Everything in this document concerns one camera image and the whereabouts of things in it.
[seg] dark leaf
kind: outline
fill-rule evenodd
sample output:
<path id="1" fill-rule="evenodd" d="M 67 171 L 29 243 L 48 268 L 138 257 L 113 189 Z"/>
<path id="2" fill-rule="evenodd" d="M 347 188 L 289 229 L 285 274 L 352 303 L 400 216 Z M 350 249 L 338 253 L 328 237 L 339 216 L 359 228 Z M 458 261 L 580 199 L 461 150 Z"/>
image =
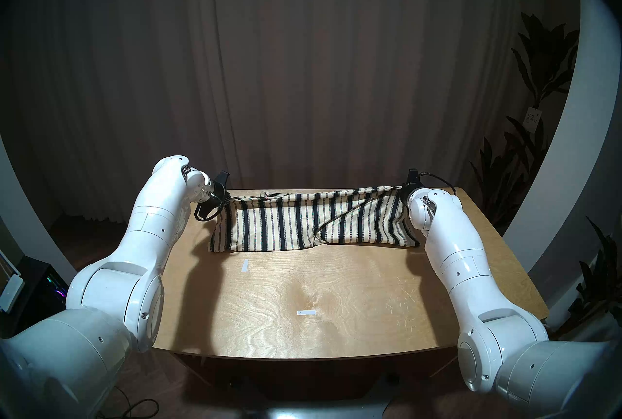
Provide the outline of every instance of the dark leaf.
<path id="1" fill-rule="evenodd" d="M 531 40 L 527 36 L 525 36 L 525 34 L 523 34 L 522 32 L 518 33 L 518 35 L 521 37 L 522 45 L 527 51 L 527 57 L 529 58 L 529 62 L 531 62 L 531 56 L 534 52 L 531 46 Z"/>
<path id="2" fill-rule="evenodd" d="M 568 52 L 568 50 L 575 45 L 577 39 L 579 39 L 579 31 L 577 30 L 570 31 L 568 34 L 566 34 L 566 37 L 563 40 L 563 45 L 566 48 L 566 52 Z"/>
<path id="3" fill-rule="evenodd" d="M 516 212 L 520 207 L 521 205 L 518 204 L 509 206 L 505 213 L 503 213 L 503 215 L 501 215 L 497 220 L 491 223 L 495 228 L 509 225 L 510 223 L 512 223 L 512 220 L 514 219 L 514 216 L 516 215 Z"/>
<path id="4" fill-rule="evenodd" d="M 542 143 L 544 142 L 544 123 L 542 119 L 538 122 L 536 132 L 534 133 L 534 146 L 536 150 L 540 152 L 542 150 Z"/>
<path id="5" fill-rule="evenodd" d="M 581 297 L 583 297 L 583 299 L 584 299 L 584 300 L 586 299 L 586 297 L 585 297 L 585 291 L 584 291 L 584 289 L 583 289 L 583 284 L 582 284 L 582 283 L 579 283 L 579 284 L 577 285 L 577 292 L 579 292 L 579 293 L 581 294 Z"/>
<path id="6" fill-rule="evenodd" d="M 598 258 L 594 265 L 592 298 L 604 300 L 607 298 L 607 263 L 602 250 L 598 251 Z"/>
<path id="7" fill-rule="evenodd" d="M 531 162 L 531 168 L 529 169 L 529 181 L 531 183 L 534 182 L 538 171 L 540 171 L 540 167 L 542 166 L 542 162 L 544 161 L 544 157 L 546 156 L 546 152 L 548 148 L 543 148 L 540 153 L 534 157 L 533 162 Z"/>
<path id="8" fill-rule="evenodd" d="M 577 54 L 577 48 L 579 46 L 574 46 L 571 50 L 570 50 L 570 54 L 568 54 L 568 61 L 566 62 L 566 67 L 568 69 L 572 69 L 572 60 L 574 59 L 575 55 Z"/>
<path id="9" fill-rule="evenodd" d="M 583 301 L 580 298 L 577 298 L 570 307 L 568 307 L 568 312 L 575 318 L 580 318 L 583 315 Z"/>
<path id="10" fill-rule="evenodd" d="M 521 72 L 522 80 L 525 82 L 525 86 L 527 86 L 528 90 L 530 90 L 531 94 L 534 96 L 536 92 L 534 91 L 534 87 L 531 84 L 531 80 L 529 79 L 529 73 L 527 72 L 527 67 L 525 63 L 522 62 L 521 55 L 518 54 L 518 51 L 514 48 L 512 49 L 512 53 L 514 53 L 514 57 L 516 58 L 516 64 L 518 65 L 518 70 Z"/>
<path id="11" fill-rule="evenodd" d="M 593 294 L 592 288 L 594 286 L 592 269 L 585 262 L 579 262 L 579 265 L 581 266 L 581 272 L 583 273 L 583 281 L 585 282 L 585 292 L 588 296 L 592 295 Z"/>
<path id="12" fill-rule="evenodd" d="M 514 136 L 512 133 L 505 132 L 505 139 L 510 145 L 510 149 L 516 150 L 516 154 L 518 155 L 518 159 L 525 166 L 525 169 L 529 171 L 529 160 L 527 159 L 527 153 L 525 152 L 525 145 L 521 143 L 521 141 Z"/>
<path id="13" fill-rule="evenodd" d="M 592 228 L 594 229 L 594 231 L 596 232 L 596 235 L 598 236 L 598 240 L 600 240 L 600 245 L 603 247 L 603 252 L 605 253 L 605 259 L 607 261 L 611 260 L 613 254 L 611 253 L 611 245 L 610 245 L 609 240 L 605 238 L 605 235 L 600 230 L 600 228 L 598 228 L 598 226 L 592 220 L 590 220 L 590 217 L 586 216 L 586 218 L 587 218 L 587 221 L 590 222 L 590 225 L 592 225 Z"/>
<path id="14" fill-rule="evenodd" d="M 516 152 L 514 150 L 508 150 L 507 153 L 496 157 L 493 160 L 493 163 L 490 166 L 490 174 L 488 175 L 488 179 L 484 181 L 486 195 L 490 199 L 492 199 L 496 195 L 497 190 L 499 190 L 502 176 L 507 167 L 512 163 L 512 160 L 514 160 L 515 156 Z"/>
<path id="15" fill-rule="evenodd" d="M 507 208 L 505 205 L 505 197 L 508 194 L 508 183 L 510 182 L 510 176 L 512 174 L 510 172 L 507 172 L 503 175 L 503 178 L 501 178 L 501 182 L 499 183 L 499 192 L 497 194 L 497 198 L 494 201 L 493 205 L 491 206 L 491 212 L 493 214 L 496 214 L 499 210 L 503 210 L 504 208 Z"/>
<path id="16" fill-rule="evenodd" d="M 475 172 L 475 176 L 477 177 L 477 184 L 480 185 L 480 191 L 482 192 L 482 195 L 484 194 L 484 183 L 481 181 L 481 177 L 480 174 L 477 171 L 477 168 L 475 168 L 475 165 L 473 164 L 473 162 L 469 162 L 471 163 L 471 167 L 473 168 L 473 171 Z"/>
<path id="17" fill-rule="evenodd" d="M 521 173 L 520 176 L 514 182 L 514 185 L 512 185 L 510 192 L 508 193 L 508 203 L 514 203 L 518 195 L 520 195 L 524 191 L 524 189 L 525 189 L 525 177 Z"/>
<path id="18" fill-rule="evenodd" d="M 536 17 L 535 14 L 532 14 L 529 17 L 529 21 L 531 23 L 531 28 L 532 28 L 533 32 L 535 32 L 541 38 L 544 38 L 544 34 L 546 33 L 546 29 L 544 28 L 544 26 L 542 25 L 542 22 L 540 22 L 540 20 Z"/>
<path id="19" fill-rule="evenodd" d="M 559 88 L 562 85 L 565 85 L 568 81 L 571 81 L 573 72 L 574 72 L 574 69 L 567 69 L 559 73 L 558 77 L 556 77 L 553 81 L 551 81 L 549 84 L 544 86 L 544 89 L 542 90 L 542 97 L 543 98 L 547 97 L 557 88 Z"/>
<path id="20" fill-rule="evenodd" d="M 531 155 L 535 157 L 537 155 L 537 150 L 536 150 L 535 145 L 531 141 L 531 137 L 529 136 L 529 133 L 527 133 L 527 130 L 524 128 L 522 124 L 520 124 L 517 120 L 515 120 L 511 116 L 506 116 L 506 118 L 508 118 L 510 123 L 514 125 L 514 128 L 516 128 L 516 130 L 518 131 L 518 134 L 521 136 L 523 142 L 527 145 L 527 148 L 529 148 Z"/>
<path id="21" fill-rule="evenodd" d="M 620 327 L 622 327 L 622 308 L 620 308 L 620 307 L 611 307 L 609 309 L 609 312 L 611 312 L 611 315 L 613 315 L 613 318 L 616 320 L 618 325 Z"/>
<path id="22" fill-rule="evenodd" d="M 481 179 L 486 182 L 486 177 L 490 172 L 490 166 L 486 165 L 486 158 L 484 156 L 484 151 L 480 150 L 480 166 L 481 166 Z"/>
<path id="23" fill-rule="evenodd" d="M 551 31 L 551 37 L 553 39 L 553 41 L 555 42 L 555 46 L 563 46 L 563 27 L 566 26 L 566 24 L 560 24 L 559 26 L 555 26 L 553 28 L 553 30 Z"/>
<path id="24" fill-rule="evenodd" d="M 493 159 L 493 147 L 490 146 L 490 142 L 484 136 L 484 159 L 486 160 L 486 168 L 490 168 L 490 161 Z"/>
<path id="25" fill-rule="evenodd" d="M 605 257 L 607 262 L 607 295 L 613 296 L 615 293 L 616 282 L 618 280 L 618 247 L 616 243 L 611 239 L 611 236 L 607 237 L 609 242 L 609 256 Z"/>
<path id="26" fill-rule="evenodd" d="M 531 19 L 524 12 L 521 12 L 521 19 L 522 19 L 522 23 L 525 25 L 525 29 L 527 30 L 527 33 L 531 37 Z"/>
<path id="27" fill-rule="evenodd" d="M 550 52 L 534 51 L 531 58 L 531 79 L 536 94 L 539 94 L 553 78 L 554 75 L 551 71 L 553 64 L 553 56 Z"/>

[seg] table top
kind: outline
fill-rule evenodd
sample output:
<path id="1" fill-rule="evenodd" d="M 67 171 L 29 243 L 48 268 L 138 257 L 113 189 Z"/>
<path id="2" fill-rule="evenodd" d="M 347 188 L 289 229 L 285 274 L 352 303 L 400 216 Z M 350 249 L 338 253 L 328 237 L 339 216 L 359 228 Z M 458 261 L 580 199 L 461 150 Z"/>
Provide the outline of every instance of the table top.
<path id="1" fill-rule="evenodd" d="M 501 291 L 539 319 L 547 317 L 549 310 L 510 248 L 468 195 L 460 188 L 457 194 Z M 154 347 L 201 356 L 327 359 L 456 344 L 458 321 L 425 254 L 423 235 L 417 248 L 326 244 L 213 253 L 215 221 L 198 222 L 193 211 L 194 204 L 164 270 L 164 310 Z M 303 310 L 315 314 L 299 315 Z"/>

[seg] paper tag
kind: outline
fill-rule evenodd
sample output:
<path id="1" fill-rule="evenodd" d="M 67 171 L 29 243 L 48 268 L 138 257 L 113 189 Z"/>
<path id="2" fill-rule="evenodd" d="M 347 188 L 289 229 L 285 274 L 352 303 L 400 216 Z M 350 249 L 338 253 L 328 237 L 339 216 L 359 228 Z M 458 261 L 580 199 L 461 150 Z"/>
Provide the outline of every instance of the paper tag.
<path id="1" fill-rule="evenodd" d="M 523 127 L 530 133 L 535 133 L 538 123 L 540 123 L 540 117 L 542 116 L 542 110 L 534 109 L 531 106 L 527 109 L 525 120 L 522 122 Z"/>

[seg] black wire on floor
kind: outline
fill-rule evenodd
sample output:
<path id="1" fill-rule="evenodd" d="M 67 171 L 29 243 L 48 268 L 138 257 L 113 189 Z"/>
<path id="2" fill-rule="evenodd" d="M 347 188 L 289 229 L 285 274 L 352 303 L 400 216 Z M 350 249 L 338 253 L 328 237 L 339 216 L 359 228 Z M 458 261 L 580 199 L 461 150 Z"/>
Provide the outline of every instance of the black wire on floor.
<path id="1" fill-rule="evenodd" d="M 142 399 L 142 400 L 139 400 L 137 403 L 132 404 L 129 401 L 129 398 L 128 398 L 127 394 L 125 394 L 125 392 L 123 392 L 117 386 L 114 386 L 114 388 L 123 394 L 123 397 L 125 397 L 125 400 L 128 402 L 128 408 L 120 416 L 112 416 L 112 417 L 104 416 L 104 414 L 101 411 L 99 411 L 97 413 L 97 416 L 95 416 L 98 419 L 127 419 L 128 417 L 131 417 L 132 419 L 149 419 L 149 418 L 155 416 L 156 414 L 158 414 L 158 412 L 160 411 L 160 405 L 158 404 L 157 400 L 155 400 L 155 399 Z M 137 405 L 142 404 L 143 402 L 153 402 L 155 404 L 155 412 L 153 412 L 153 414 L 148 415 L 148 416 L 132 416 L 132 409 L 134 409 Z"/>

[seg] brown curtain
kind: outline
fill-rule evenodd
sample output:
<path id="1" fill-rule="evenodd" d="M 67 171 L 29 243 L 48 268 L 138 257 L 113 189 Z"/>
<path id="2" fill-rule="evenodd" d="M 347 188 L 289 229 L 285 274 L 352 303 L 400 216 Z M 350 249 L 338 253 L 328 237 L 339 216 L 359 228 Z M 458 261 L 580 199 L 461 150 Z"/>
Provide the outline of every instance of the brown curtain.
<path id="1" fill-rule="evenodd" d="M 87 218 L 127 218 L 169 154 L 236 188 L 395 185 L 417 167 L 473 190 L 482 136 L 528 105 L 520 11 L 546 21 L 547 2 L 15 0 L 0 89 Z"/>

